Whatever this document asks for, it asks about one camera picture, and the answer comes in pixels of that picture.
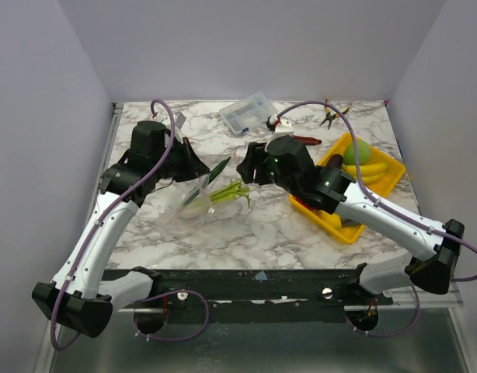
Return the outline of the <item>green toy scallion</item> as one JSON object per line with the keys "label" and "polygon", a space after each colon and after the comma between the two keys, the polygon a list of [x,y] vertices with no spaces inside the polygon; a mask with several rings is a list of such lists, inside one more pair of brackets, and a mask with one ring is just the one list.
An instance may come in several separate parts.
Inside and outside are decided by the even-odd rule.
{"label": "green toy scallion", "polygon": [[219,162],[211,171],[208,175],[204,177],[203,181],[200,181],[196,187],[194,187],[190,193],[185,197],[183,200],[183,206],[187,206],[190,204],[193,200],[195,200],[199,195],[200,195],[200,190],[205,189],[206,187],[209,186],[210,183],[212,183],[215,179],[217,179],[220,174],[223,172],[225,169],[226,165],[230,162],[231,157],[227,157],[226,159],[222,160]]}

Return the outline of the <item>toy celery stalk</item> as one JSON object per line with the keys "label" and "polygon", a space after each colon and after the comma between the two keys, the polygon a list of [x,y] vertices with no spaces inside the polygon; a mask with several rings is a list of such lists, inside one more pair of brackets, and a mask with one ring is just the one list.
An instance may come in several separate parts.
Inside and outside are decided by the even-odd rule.
{"label": "toy celery stalk", "polygon": [[248,205],[251,204],[249,197],[250,188],[242,181],[235,180],[227,186],[223,186],[210,193],[200,192],[200,195],[187,206],[181,207],[180,217],[183,219],[194,219],[205,214],[212,213],[218,206],[225,205],[241,197],[245,198]]}

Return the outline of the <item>clear zip top bag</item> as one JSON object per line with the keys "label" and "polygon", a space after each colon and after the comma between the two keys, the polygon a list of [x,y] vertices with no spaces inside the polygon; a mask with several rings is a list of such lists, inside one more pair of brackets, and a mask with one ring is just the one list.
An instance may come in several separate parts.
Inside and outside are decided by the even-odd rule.
{"label": "clear zip top bag", "polygon": [[187,191],[176,190],[162,213],[162,226],[171,233],[184,235],[202,226],[214,213],[216,203],[211,199],[211,186],[218,179],[232,158],[221,160],[204,176],[199,176],[195,186]]}

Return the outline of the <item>yellow toy banana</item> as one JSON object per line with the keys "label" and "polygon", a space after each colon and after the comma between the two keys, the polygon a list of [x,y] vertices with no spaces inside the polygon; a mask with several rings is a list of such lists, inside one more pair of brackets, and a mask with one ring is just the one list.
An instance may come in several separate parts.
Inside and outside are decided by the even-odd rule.
{"label": "yellow toy banana", "polygon": [[[347,166],[342,164],[342,170],[350,174],[354,179],[357,178],[356,166]],[[381,180],[388,171],[388,164],[385,162],[379,162],[375,164],[366,164],[360,166],[360,175],[365,185],[370,185]]]}

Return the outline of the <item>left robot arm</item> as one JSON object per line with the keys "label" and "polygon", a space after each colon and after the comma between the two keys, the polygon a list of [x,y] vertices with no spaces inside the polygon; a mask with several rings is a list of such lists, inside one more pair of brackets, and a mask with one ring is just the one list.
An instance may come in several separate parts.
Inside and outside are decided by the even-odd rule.
{"label": "left robot arm", "polygon": [[49,283],[39,282],[32,299],[56,323],[90,338],[106,328],[111,315],[140,301],[157,305],[162,275],[135,267],[116,280],[103,273],[120,236],[159,180],[181,183],[210,172],[178,128],[140,121],[131,145],[103,174],[94,211],[61,269]]}

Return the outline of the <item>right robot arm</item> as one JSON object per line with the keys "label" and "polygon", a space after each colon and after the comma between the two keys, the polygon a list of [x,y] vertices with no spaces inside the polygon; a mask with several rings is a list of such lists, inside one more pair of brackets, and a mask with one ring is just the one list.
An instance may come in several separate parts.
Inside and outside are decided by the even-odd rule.
{"label": "right robot arm", "polygon": [[317,166],[291,136],[249,144],[237,171],[246,184],[275,184],[309,207],[361,223],[406,249],[392,260],[358,266],[357,277],[347,285],[352,302],[362,305],[383,291],[412,285],[436,295],[448,292],[461,251],[462,223],[423,218],[365,193],[341,169]]}

